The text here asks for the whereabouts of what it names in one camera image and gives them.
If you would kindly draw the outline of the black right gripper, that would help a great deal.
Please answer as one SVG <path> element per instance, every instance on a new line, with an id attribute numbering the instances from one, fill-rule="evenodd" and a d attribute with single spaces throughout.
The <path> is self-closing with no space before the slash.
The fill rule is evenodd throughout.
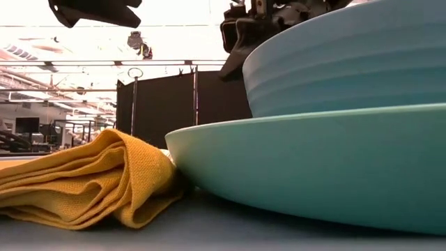
<path id="1" fill-rule="evenodd" d="M 347 7 L 353 0 L 249 0 L 233 1 L 220 24 L 224 50 L 222 81 L 243 78 L 247 57 L 274 35 L 311 18 Z"/>

